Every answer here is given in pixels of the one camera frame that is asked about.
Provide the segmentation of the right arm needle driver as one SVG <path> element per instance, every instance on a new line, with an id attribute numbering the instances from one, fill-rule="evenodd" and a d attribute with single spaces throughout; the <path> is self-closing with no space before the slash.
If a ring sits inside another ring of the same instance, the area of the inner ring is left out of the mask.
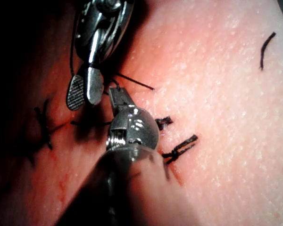
<path id="1" fill-rule="evenodd" d="M 129 24 L 134 0 L 84 0 L 75 15 L 72 49 L 83 67 L 110 57 Z"/>

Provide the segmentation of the left arm needle driver jaw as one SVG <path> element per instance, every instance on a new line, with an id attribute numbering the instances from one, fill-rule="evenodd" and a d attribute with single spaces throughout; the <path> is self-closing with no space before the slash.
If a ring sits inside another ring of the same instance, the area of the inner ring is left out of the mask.
<path id="1" fill-rule="evenodd" d="M 121 88 L 110 87 L 108 90 L 113 113 L 119 113 L 123 105 L 123 91 Z"/>
<path id="2" fill-rule="evenodd" d="M 132 100 L 131 96 L 127 92 L 125 88 L 120 88 L 117 91 L 118 98 L 117 98 L 117 106 L 118 107 L 124 107 L 124 106 L 129 106 L 133 107 L 135 106 L 134 101 Z"/>

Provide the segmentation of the right arm needle driver jaw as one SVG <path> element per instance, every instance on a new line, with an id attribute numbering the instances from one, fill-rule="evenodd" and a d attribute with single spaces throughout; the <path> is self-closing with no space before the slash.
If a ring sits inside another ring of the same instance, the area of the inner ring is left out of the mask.
<path id="1" fill-rule="evenodd" d="M 86 75 L 86 98 L 91 105 L 97 105 L 103 93 L 103 77 L 99 69 L 89 67 Z"/>
<path id="2" fill-rule="evenodd" d="M 66 105 L 70 111 L 78 110 L 84 103 L 83 78 L 74 75 L 69 83 Z"/>

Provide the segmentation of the left arm needle driver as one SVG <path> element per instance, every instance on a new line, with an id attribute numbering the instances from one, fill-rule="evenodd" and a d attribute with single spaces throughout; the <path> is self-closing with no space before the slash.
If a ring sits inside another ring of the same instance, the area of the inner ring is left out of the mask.
<path id="1" fill-rule="evenodd" d="M 146 110 L 130 105 L 114 114 L 106 141 L 106 149 L 118 146 L 139 144 L 156 149 L 159 141 L 159 129 L 156 121 Z"/>

